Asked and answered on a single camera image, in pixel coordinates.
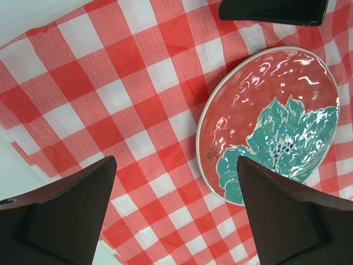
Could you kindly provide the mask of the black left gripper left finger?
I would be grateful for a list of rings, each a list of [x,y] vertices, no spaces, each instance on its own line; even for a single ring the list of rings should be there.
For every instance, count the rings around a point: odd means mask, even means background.
[[[1,264],[92,264],[116,169],[107,156],[1,200]]]

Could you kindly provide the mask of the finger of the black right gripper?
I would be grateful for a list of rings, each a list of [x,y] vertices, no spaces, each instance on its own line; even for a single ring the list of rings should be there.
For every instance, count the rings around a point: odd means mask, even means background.
[[[327,0],[226,0],[220,1],[220,20],[253,20],[306,27],[320,26]]]

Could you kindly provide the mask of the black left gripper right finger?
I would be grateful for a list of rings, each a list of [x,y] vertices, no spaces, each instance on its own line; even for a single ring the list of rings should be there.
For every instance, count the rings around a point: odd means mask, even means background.
[[[245,156],[237,173],[260,264],[352,264],[352,201]]]

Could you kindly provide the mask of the red teal ceramic plate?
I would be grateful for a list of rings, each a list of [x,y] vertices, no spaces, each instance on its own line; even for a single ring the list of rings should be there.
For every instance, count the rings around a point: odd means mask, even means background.
[[[339,113],[338,86],[318,55],[289,46],[263,50],[235,67],[206,102],[196,132],[201,176],[239,206],[241,156],[305,183],[330,149]]]

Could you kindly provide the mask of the red white checkered cloth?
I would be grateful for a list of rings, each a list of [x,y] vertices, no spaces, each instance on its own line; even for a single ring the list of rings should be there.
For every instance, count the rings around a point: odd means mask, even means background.
[[[338,84],[338,129],[308,185],[352,198],[352,2],[322,26],[222,21],[218,1],[93,1],[1,47],[1,130],[22,192],[113,155],[117,175],[95,264],[258,264],[246,210],[201,178],[208,95],[258,50],[298,46]]]

